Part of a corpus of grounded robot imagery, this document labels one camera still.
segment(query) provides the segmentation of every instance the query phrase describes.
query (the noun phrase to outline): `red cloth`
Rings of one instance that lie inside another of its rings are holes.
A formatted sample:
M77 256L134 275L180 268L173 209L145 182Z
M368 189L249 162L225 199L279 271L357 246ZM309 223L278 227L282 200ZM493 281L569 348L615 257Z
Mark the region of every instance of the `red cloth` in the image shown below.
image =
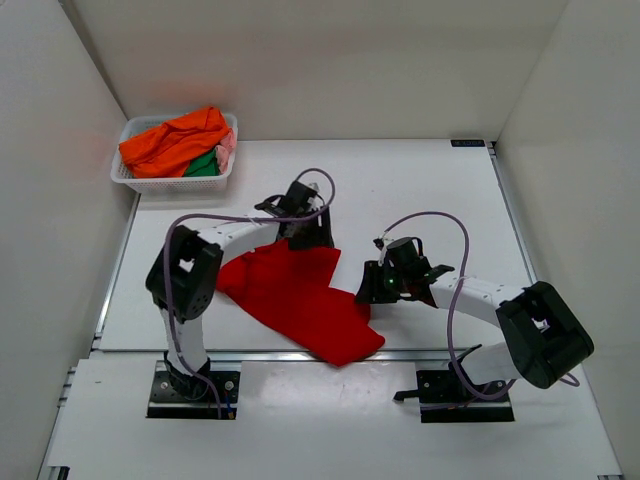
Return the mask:
M226 264L217 289L245 312L341 367L378 350L384 337L367 324L369 305L330 288L340 250L289 250L287 240L258 248Z

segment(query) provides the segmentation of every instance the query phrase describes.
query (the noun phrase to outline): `wall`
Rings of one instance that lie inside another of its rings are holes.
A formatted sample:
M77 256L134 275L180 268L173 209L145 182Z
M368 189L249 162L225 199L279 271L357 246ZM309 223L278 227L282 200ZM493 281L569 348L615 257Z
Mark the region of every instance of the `wall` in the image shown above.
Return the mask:
M128 116L244 139L496 139L566 0L66 0Z
M594 337L586 371L628 479L640 478L638 25L637 0L571 2L498 141L536 270Z
M0 1L0 478L35 478L88 353L131 196L125 118L55 0Z

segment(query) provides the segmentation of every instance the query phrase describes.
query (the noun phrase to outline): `white plastic basket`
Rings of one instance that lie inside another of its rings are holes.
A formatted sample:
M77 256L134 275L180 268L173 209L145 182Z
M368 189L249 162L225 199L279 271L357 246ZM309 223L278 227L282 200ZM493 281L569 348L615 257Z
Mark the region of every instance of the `white plastic basket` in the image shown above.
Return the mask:
M151 115L147 117L132 118L127 122L120 135L120 143L138 135L161 123L176 118L178 115ZM238 137L238 119L230 114L223 114L227 125L231 127ZM182 178L134 178L129 169L122 163L120 149L116 149L111 164L111 180L116 183L124 183L139 193L166 193L166 192L203 192L212 190L224 190L227 188L227 178L233 171L233 163L236 160L236 151L229 155L227 171L217 177L182 177Z

